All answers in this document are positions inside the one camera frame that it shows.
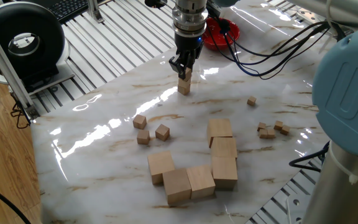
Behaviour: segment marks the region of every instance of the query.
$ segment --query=metal cylinder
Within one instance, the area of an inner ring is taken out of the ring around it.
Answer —
[[[326,17],[327,0],[288,0],[302,8]],[[330,15],[333,21],[358,28],[358,0],[332,0]]]
[[[358,224],[358,157],[332,141],[301,223]]]
[[[177,0],[172,9],[173,30],[182,37],[199,37],[205,32],[207,0]]]

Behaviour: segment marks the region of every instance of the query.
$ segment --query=keyboard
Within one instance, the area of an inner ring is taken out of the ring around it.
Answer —
[[[62,0],[48,7],[59,22],[62,24],[88,9],[87,0]]]

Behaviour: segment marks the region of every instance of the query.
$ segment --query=slotted metal platform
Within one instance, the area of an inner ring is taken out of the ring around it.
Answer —
[[[281,0],[267,2],[303,22],[296,17],[300,7]],[[148,8],[139,0],[115,0],[100,6],[101,24],[85,12],[62,25],[70,56],[60,73],[75,76],[33,96],[39,113],[49,113],[173,48],[173,7],[172,0],[162,10]],[[321,161],[312,159],[307,165],[321,168]],[[288,196],[311,195],[318,178],[317,172],[301,170],[246,224],[287,224]]]

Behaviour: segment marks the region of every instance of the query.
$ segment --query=small wooden cube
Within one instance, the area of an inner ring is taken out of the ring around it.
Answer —
[[[281,129],[283,129],[283,123],[281,121],[276,121],[276,123],[274,124],[274,129],[277,131],[281,131]]]
[[[284,125],[280,131],[280,133],[282,133],[284,135],[287,135],[289,132],[290,132],[290,127],[288,127],[287,125]]]
[[[155,130],[155,137],[161,139],[162,141],[167,140],[169,137],[169,128],[161,124],[157,130]]]
[[[267,138],[267,130],[266,129],[261,129],[259,131],[259,138]]]
[[[214,194],[215,182],[209,165],[187,168],[187,176],[191,186],[191,199]]]
[[[189,88],[190,85],[191,85],[191,78],[187,81],[184,81],[181,78],[178,79],[178,86],[183,87],[183,88]]]
[[[164,172],[162,179],[169,205],[190,199],[191,185],[185,168]]]
[[[235,138],[214,138],[211,146],[211,155],[214,157],[234,157],[237,159]]]
[[[233,137],[230,119],[209,119],[206,134],[209,147],[211,147],[215,137]]]
[[[266,124],[262,123],[262,122],[259,122],[258,131],[260,131],[261,129],[266,129]]]
[[[233,189],[238,179],[236,158],[212,157],[212,176],[217,189]]]
[[[136,115],[135,119],[132,121],[135,128],[144,129],[146,127],[147,121],[146,117],[140,114]]]
[[[190,68],[186,68],[185,71],[185,79],[183,81],[187,82],[189,79],[191,79],[191,69]]]
[[[162,173],[175,170],[170,151],[149,155],[147,156],[147,161],[149,162],[153,184],[162,184]]]
[[[190,86],[188,88],[183,88],[182,86],[178,86],[178,92],[186,96],[190,92]]]
[[[273,139],[276,137],[276,132],[274,131],[274,129],[270,128],[267,130],[267,138],[269,139]]]
[[[255,102],[256,102],[256,98],[251,96],[248,101],[247,101],[247,104],[250,105],[250,106],[255,106]]]
[[[139,130],[137,133],[137,143],[138,144],[149,144],[150,141],[150,132],[146,130]]]

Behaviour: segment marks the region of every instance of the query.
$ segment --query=stacked wooden blocks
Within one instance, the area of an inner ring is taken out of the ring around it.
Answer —
[[[182,95],[187,95],[190,92],[191,86],[191,69],[186,68],[185,79],[178,79],[178,92]]]
[[[287,135],[290,132],[290,127],[283,125],[281,121],[276,121],[274,128],[266,128],[266,124],[260,122],[258,125],[259,138],[261,139],[273,139],[276,137],[275,131],[280,131],[280,133]]]
[[[217,189],[233,189],[237,183],[237,146],[229,119],[210,119],[207,127],[212,176]]]
[[[147,157],[153,184],[164,184],[167,202],[172,205],[214,194],[215,183],[209,165],[175,169],[170,151]]]

